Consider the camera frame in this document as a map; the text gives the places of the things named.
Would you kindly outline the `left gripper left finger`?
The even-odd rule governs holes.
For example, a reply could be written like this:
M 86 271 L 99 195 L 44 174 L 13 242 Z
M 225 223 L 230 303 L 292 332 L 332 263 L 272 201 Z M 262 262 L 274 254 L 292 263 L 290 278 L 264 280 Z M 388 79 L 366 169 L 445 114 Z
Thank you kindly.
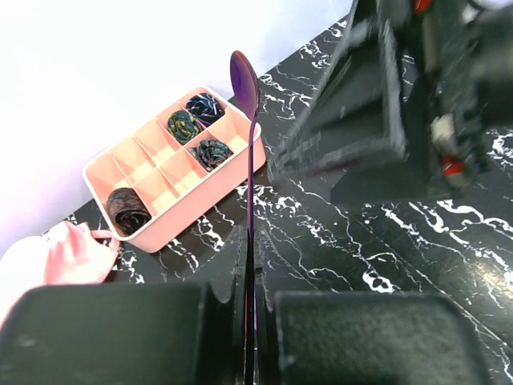
M 216 306 L 216 357 L 222 384 L 244 382 L 245 229 L 235 227 L 213 259 L 212 291 Z

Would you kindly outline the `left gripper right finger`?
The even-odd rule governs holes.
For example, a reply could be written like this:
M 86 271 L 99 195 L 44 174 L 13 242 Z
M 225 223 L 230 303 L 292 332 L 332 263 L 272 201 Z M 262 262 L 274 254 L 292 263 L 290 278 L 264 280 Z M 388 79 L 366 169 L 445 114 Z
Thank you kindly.
M 278 345 L 273 299 L 269 294 L 264 265 L 267 262 L 269 236 L 264 230 L 255 232 L 255 315 L 256 360 L 259 384 L 279 384 Z

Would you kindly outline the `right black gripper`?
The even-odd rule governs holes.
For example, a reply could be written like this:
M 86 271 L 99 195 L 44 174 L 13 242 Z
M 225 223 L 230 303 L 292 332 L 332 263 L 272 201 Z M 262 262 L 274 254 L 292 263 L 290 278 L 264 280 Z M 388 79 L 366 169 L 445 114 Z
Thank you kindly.
M 456 197 L 512 121 L 512 7 L 356 1 L 310 105 L 268 161 L 278 182 L 345 168 L 336 205 Z

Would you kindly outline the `purple utensil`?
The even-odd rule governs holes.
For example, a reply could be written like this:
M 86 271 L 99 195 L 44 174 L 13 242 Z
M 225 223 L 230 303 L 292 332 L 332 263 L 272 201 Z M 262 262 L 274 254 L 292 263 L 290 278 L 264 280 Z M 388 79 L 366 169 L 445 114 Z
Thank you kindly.
M 234 96 L 241 111 L 251 120 L 248 134 L 247 178 L 247 252 L 244 273 L 245 291 L 245 358 L 244 383 L 253 384 L 255 372 L 255 277 L 254 277 L 254 131 L 260 108 L 260 90 L 256 72 L 248 58 L 239 50 L 230 58 L 230 77 Z

